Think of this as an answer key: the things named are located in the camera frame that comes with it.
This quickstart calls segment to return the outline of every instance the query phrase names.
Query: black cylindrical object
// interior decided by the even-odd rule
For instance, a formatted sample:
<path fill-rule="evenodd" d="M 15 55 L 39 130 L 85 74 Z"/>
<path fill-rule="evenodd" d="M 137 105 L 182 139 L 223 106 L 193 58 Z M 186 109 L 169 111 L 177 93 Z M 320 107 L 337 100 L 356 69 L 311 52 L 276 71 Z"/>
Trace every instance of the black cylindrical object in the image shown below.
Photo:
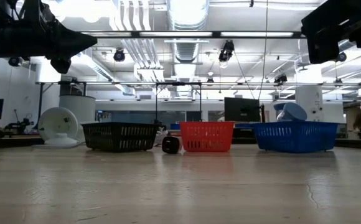
<path fill-rule="evenodd" d="M 177 154 L 182 149 L 182 139 L 167 136 L 162 140 L 162 151 L 168 154 Z"/>

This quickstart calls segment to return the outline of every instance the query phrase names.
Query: white tank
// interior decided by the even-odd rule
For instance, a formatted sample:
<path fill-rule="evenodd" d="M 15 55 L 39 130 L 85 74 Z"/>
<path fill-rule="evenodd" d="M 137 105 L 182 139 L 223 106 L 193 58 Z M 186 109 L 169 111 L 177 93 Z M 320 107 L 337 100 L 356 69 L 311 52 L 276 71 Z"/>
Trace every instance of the white tank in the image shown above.
<path fill-rule="evenodd" d="M 62 95 L 60 96 L 59 107 L 70 110 L 77 118 L 78 133 L 76 139 L 80 142 L 85 141 L 83 128 L 81 124 L 95 123 L 96 99 L 90 96 L 80 95 Z"/>

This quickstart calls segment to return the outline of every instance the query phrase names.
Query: plastic basket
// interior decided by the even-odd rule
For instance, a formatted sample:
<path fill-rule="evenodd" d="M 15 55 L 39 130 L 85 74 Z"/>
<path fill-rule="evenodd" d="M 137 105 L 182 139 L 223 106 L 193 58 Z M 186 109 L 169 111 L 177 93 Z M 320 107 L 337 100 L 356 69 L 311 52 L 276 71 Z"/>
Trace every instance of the plastic basket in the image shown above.
<path fill-rule="evenodd" d="M 253 124 L 260 149 L 293 153 L 332 149 L 337 126 L 337 123 L 313 121 Z"/>
<path fill-rule="evenodd" d="M 180 122 L 188 152 L 227 152 L 232 146 L 234 122 Z"/>
<path fill-rule="evenodd" d="M 136 123 L 83 124 L 87 147 L 113 152 L 129 152 L 153 148 L 157 125 Z"/>

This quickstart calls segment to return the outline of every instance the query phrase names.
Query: blue basket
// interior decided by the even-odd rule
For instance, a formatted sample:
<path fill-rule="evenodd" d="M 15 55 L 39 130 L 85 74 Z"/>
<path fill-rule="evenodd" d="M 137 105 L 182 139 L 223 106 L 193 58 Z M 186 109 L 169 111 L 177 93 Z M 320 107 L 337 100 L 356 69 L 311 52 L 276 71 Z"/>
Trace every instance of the blue basket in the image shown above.
<path fill-rule="evenodd" d="M 252 124 L 260 149 L 279 152 L 316 152 L 332 149 L 337 123 L 287 121 Z"/>

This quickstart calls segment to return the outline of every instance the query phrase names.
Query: overhead light rig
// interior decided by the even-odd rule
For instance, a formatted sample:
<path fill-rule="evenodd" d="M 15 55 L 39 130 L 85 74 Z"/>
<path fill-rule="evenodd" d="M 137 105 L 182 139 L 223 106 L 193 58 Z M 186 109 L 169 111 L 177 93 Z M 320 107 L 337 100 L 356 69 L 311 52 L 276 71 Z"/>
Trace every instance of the overhead light rig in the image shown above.
<path fill-rule="evenodd" d="M 146 30 L 127 30 L 127 31 L 85 31 L 97 39 L 305 39 L 301 32 L 296 31 L 146 31 Z"/>
<path fill-rule="evenodd" d="M 36 82 L 35 84 L 58 84 L 57 82 Z M 86 82 L 87 85 L 236 85 L 236 86 L 247 86 L 245 82 Z M 249 86 L 263 85 L 263 86 L 361 86 L 361 83 L 260 83 L 260 82 L 248 82 Z"/>

